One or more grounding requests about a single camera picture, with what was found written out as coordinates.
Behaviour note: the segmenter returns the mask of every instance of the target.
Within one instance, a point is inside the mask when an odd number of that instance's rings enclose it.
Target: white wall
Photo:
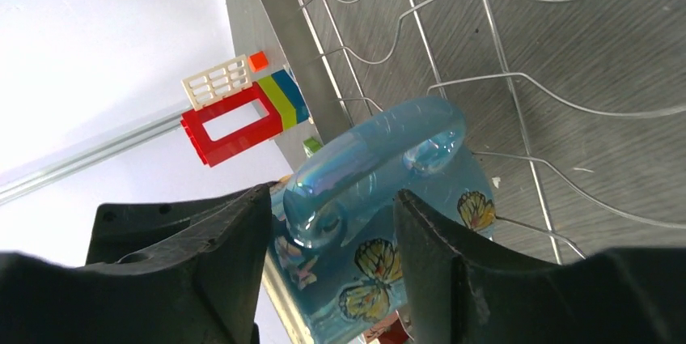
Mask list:
[[[232,57],[224,0],[0,0],[0,185],[189,108],[180,80]],[[102,202],[215,197],[290,172],[271,141],[208,168],[177,130],[0,206],[0,250],[82,265]],[[262,342],[288,342],[263,291],[256,321]]]
[[[234,56],[224,0],[0,0],[0,183],[185,108],[180,80]]]

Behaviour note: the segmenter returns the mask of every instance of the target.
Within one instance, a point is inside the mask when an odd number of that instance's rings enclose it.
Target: blue glass mug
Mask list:
[[[392,215],[398,190],[492,235],[493,195],[465,132],[448,101],[410,100],[353,127],[272,187],[263,283],[291,340],[346,343],[407,302]]]

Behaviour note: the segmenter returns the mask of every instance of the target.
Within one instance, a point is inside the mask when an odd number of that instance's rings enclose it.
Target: screw hole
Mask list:
[[[157,211],[160,214],[167,214],[172,211],[172,206],[169,204],[160,205]]]
[[[147,253],[130,253],[129,255],[126,255],[125,257],[122,257],[117,264],[118,265],[125,265],[128,263],[137,263],[139,261],[145,261],[147,259],[150,259]]]
[[[338,218],[334,219],[331,223],[328,223],[328,224],[323,225],[323,226],[322,226],[322,231],[324,231],[324,232],[331,232],[331,231],[333,231],[334,229],[336,229],[336,227],[338,226],[338,223],[339,223],[339,222],[340,222],[340,220],[339,220]]]
[[[107,223],[111,223],[116,219],[116,214],[114,212],[105,212],[103,213],[103,221]]]

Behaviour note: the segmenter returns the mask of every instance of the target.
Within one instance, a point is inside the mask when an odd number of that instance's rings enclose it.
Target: wire dish rack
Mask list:
[[[455,101],[496,188],[495,241],[558,264],[686,242],[683,3],[299,0],[350,121],[410,96]]]

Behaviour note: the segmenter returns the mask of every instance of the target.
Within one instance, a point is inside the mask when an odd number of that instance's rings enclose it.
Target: red frame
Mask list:
[[[253,100],[259,100],[262,103],[267,110],[267,116],[219,140],[210,139],[203,123]],[[188,138],[191,139],[202,163],[210,167],[216,166],[256,144],[269,140],[283,131],[281,116],[257,83],[252,83],[251,87],[208,105],[199,111],[192,109],[187,111],[181,115],[181,125],[184,127]]]

